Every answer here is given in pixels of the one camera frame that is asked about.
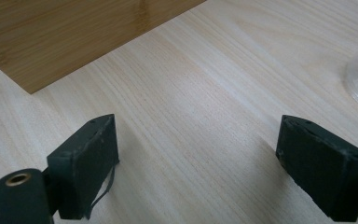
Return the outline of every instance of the brown wooden surface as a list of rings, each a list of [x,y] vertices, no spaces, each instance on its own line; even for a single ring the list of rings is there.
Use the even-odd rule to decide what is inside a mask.
[[[0,1],[0,69],[38,91],[203,1]]]

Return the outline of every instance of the wood grain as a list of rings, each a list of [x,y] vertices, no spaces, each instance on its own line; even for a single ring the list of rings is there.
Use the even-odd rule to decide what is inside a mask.
[[[334,223],[274,153],[282,114],[358,146],[356,50],[358,1],[210,0],[33,95],[0,72],[0,177],[115,113],[112,190],[56,223]]]
[[[32,93],[201,2],[0,1],[0,69]]]

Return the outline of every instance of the metal hole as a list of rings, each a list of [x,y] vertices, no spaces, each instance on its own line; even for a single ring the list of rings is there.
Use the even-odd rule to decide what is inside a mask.
[[[15,187],[27,182],[29,178],[31,178],[31,175],[27,173],[13,175],[7,180],[6,185],[8,185],[9,187]]]
[[[307,129],[307,132],[310,133],[310,134],[312,134],[312,135],[314,135],[314,136],[318,136],[316,133],[314,133],[314,132],[312,132],[312,131],[310,131],[310,130],[308,130],[308,129]]]
[[[354,158],[358,159],[358,152],[356,152],[356,151],[350,151],[350,154],[351,154]]]
[[[62,157],[70,157],[72,155],[71,151],[64,151],[60,153],[60,156]]]

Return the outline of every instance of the table surface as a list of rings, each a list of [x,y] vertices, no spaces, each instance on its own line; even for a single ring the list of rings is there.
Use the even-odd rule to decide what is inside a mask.
[[[358,1],[209,0],[33,95],[0,71],[0,177],[114,113],[121,163],[89,223],[332,223],[275,147],[283,114],[358,146],[356,50]]]

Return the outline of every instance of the black mount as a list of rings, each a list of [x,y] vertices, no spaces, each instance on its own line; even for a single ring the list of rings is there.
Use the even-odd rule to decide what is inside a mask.
[[[50,224],[57,210],[63,219],[90,218],[118,162],[115,116],[90,120],[48,155],[43,173],[25,169],[0,179],[0,224]],[[106,191],[95,200],[109,172]]]
[[[358,147],[309,120],[283,115],[276,155],[327,216],[357,220]]]

